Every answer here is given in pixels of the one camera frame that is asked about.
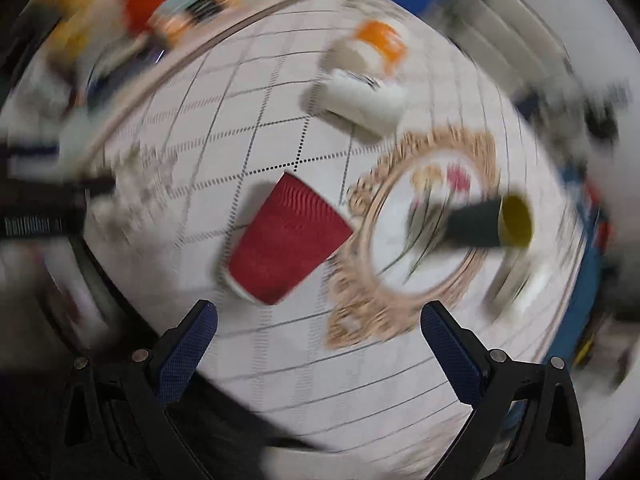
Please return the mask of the red ribbed paper cup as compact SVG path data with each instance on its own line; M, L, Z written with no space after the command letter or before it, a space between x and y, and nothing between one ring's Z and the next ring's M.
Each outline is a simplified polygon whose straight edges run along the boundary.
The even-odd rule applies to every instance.
M273 306L351 236L331 204L286 172L235 244L224 279L238 296Z

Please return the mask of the white cup with calligraphy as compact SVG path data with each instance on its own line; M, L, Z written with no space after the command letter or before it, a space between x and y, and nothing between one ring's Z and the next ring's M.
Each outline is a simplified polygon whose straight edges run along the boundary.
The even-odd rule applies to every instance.
M521 318L551 278L550 263L529 250L508 249L484 299L494 320Z

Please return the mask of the dark green paper cup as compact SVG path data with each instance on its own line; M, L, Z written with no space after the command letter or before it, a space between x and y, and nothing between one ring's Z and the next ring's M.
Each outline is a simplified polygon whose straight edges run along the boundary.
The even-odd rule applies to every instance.
M453 209L444 229L446 242L472 248L527 248L533 235L529 204L518 194Z

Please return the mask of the white printed cup lying down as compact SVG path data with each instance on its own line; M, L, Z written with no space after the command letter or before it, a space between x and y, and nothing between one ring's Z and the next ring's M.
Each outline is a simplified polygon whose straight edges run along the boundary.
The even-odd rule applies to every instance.
M332 70L318 84L317 105L385 138L398 130L408 108L408 90L392 80Z

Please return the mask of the orange and white paper cup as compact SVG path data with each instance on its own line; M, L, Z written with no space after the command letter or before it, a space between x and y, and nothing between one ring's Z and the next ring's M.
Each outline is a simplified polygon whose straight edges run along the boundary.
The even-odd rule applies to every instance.
M323 58L326 72L347 70L374 78L396 79L411 44L408 28L393 18L362 21L353 32L335 39Z

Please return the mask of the blue quilted blanket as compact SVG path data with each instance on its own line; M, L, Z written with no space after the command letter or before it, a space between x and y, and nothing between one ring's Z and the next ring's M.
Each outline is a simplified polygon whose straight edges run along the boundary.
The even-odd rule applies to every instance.
M611 226L601 194L588 180L585 169L565 166L561 170L561 178L576 200L579 225L586 244L570 301L544 362L552 356L558 356L566 367L571 367L600 288L602 257L610 238Z

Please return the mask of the bag of yellow chips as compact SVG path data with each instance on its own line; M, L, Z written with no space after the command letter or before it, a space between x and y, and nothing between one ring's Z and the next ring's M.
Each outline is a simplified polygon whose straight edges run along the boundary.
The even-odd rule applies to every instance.
M61 21L44 42L50 66L76 75L110 44L126 36L124 0L32 0L58 11Z

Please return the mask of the pack of batteries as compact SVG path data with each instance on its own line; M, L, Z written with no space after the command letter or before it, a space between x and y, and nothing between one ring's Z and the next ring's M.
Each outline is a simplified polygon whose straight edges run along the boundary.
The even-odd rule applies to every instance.
M178 44L181 37L216 18L240 0L165 0L148 19L154 36L165 44Z

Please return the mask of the floral patterned tablecloth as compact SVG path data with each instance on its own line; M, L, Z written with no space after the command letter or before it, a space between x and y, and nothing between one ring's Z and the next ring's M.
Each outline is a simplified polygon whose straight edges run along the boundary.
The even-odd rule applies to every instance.
M424 342L439 300L543 359L585 244L542 144L390 0L298 0L194 58L98 154L87 242L156 330L218 307L198 369L336 457L416 479L468 409Z

